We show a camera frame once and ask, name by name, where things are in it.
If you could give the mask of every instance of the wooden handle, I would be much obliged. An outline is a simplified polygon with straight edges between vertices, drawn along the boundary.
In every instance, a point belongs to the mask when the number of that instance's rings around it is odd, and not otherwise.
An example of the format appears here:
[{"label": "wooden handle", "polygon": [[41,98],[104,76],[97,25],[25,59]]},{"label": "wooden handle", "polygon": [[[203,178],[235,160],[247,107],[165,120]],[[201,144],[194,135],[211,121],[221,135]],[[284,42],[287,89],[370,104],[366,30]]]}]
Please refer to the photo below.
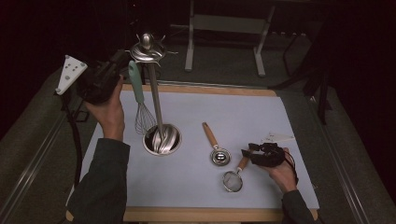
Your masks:
[{"label": "wooden handle", "polygon": [[245,169],[245,167],[248,165],[249,158],[248,157],[242,157],[241,161],[238,164],[238,168],[242,171]]},{"label": "wooden handle", "polygon": [[215,135],[212,133],[212,130],[210,130],[209,125],[207,125],[206,122],[202,123],[202,126],[204,127],[204,131],[206,133],[207,139],[209,139],[210,144],[212,147],[216,146],[218,144],[218,141],[216,141]]}]

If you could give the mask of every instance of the metal frame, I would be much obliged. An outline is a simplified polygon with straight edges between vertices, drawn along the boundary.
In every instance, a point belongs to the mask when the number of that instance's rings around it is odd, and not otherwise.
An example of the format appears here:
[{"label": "metal frame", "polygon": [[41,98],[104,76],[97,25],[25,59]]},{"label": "metal frame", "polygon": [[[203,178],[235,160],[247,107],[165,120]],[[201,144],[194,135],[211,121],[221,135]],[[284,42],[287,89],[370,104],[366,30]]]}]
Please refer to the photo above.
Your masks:
[{"label": "metal frame", "polygon": [[264,65],[262,63],[262,46],[268,35],[271,20],[274,16],[275,6],[272,6],[266,20],[233,18],[221,16],[208,16],[194,14],[194,0],[190,0],[190,25],[189,25],[189,45],[187,47],[186,64],[184,69],[192,71],[192,61],[194,56],[194,29],[212,30],[222,32],[238,32],[261,35],[259,45],[253,48],[254,59],[256,61],[259,77],[265,76]]}]

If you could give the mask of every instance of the person's right hand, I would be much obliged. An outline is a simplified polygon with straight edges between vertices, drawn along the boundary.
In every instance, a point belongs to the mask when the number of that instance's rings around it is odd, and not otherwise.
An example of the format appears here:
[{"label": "person's right hand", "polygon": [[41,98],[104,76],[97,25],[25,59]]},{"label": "person's right hand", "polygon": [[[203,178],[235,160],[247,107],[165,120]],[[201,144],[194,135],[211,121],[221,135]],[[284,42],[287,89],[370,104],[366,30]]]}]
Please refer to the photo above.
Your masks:
[{"label": "person's right hand", "polygon": [[[293,161],[289,155],[289,149],[284,147],[283,150],[288,152],[285,153],[286,160],[292,164]],[[286,161],[283,161],[276,167],[260,167],[268,172],[268,174],[275,180],[276,184],[280,187],[280,190],[282,190],[283,193],[297,190],[293,168],[291,168],[291,166]]]}]

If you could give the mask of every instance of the hand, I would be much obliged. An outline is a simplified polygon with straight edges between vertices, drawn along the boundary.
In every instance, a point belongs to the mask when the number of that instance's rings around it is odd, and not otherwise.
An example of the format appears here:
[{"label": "hand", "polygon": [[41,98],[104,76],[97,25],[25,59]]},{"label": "hand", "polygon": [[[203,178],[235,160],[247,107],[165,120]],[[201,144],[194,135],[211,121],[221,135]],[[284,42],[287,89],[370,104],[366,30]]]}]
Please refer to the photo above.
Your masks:
[{"label": "hand", "polygon": [[108,101],[100,105],[92,105],[85,102],[85,106],[102,126],[104,138],[110,138],[118,141],[123,140],[123,132],[125,129],[124,113],[120,101],[122,80],[123,78],[120,76],[119,83]]},{"label": "hand", "polygon": [[[287,152],[285,153],[286,160],[292,164],[293,161],[290,157],[289,149],[284,147],[283,150]],[[260,167],[268,172],[268,174],[275,180],[276,184],[280,187],[280,190],[282,190],[283,193],[297,189],[293,168],[291,168],[291,166],[286,161],[283,161],[276,167]]]}]

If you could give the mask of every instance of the black sleeve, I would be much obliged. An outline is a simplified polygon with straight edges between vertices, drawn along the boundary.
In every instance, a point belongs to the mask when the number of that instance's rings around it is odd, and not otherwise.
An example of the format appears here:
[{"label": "black sleeve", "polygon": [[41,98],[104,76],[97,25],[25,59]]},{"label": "black sleeve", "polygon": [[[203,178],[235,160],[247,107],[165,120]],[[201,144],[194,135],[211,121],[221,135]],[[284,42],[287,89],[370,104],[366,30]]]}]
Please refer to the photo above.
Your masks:
[{"label": "black sleeve", "polygon": [[285,214],[282,224],[311,224],[315,223],[311,212],[299,190],[287,192],[283,195],[283,213]]},{"label": "black sleeve", "polygon": [[67,204],[73,223],[122,223],[129,150],[120,141],[98,139],[90,170]]}]

